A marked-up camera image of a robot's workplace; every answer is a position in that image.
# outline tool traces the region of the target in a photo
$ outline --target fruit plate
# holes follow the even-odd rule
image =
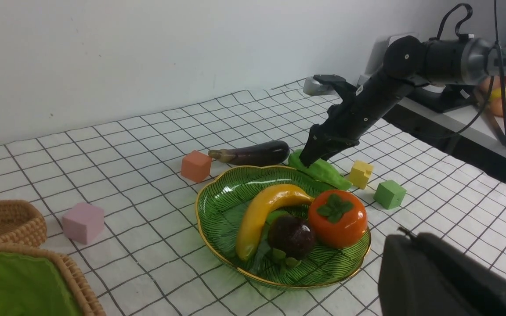
[[[283,183],[295,184],[313,197],[335,189],[287,166],[231,168],[207,184],[196,198],[198,228],[207,247],[222,262],[250,280],[279,290],[326,287],[357,274],[370,250],[370,230],[349,248],[337,250],[317,242],[301,264],[282,273],[280,266],[271,259],[267,242],[269,224],[265,223],[257,253],[247,262],[239,260],[235,240],[247,206],[264,188]],[[275,212],[285,211],[307,220],[307,210],[308,206],[301,206],[279,208]]]

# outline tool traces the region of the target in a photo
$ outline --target yellow cube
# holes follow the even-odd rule
[[[354,186],[364,189],[372,175],[372,170],[374,170],[373,165],[362,162],[361,160],[356,160],[349,173],[349,181],[352,182]]]

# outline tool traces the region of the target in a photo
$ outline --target green cube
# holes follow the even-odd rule
[[[384,181],[378,184],[374,200],[380,203],[386,210],[397,208],[401,205],[407,190],[394,180]]]

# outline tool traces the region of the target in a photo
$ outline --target yellow fruit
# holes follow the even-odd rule
[[[267,216],[285,206],[309,205],[314,200],[302,188],[294,184],[276,184],[265,188],[249,204],[237,232],[235,252],[242,261],[247,261],[261,242],[261,234]]]
[[[501,88],[493,89],[492,95],[489,97],[489,100],[493,101],[493,100],[500,98],[500,97],[501,97]]]

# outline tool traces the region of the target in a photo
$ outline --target robotic arm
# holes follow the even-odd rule
[[[310,166],[357,146],[359,138],[393,106],[426,84],[477,85],[506,70],[506,49],[498,57],[483,39],[420,42],[406,36],[387,49],[383,65],[356,88],[336,75],[306,79],[304,92],[332,90],[343,99],[332,105],[323,124],[310,128],[300,159]],[[466,257],[437,236],[386,237],[378,294],[385,316],[506,315],[506,280]]]
[[[337,75],[315,75],[304,82],[304,93],[317,96],[335,90],[343,99],[327,110],[329,118],[310,128],[300,159],[310,166],[357,146],[358,139],[402,98],[427,84],[475,86],[506,71],[506,48],[502,59],[493,45],[481,38],[420,42],[413,36],[399,38],[386,50],[383,65],[358,89]]]

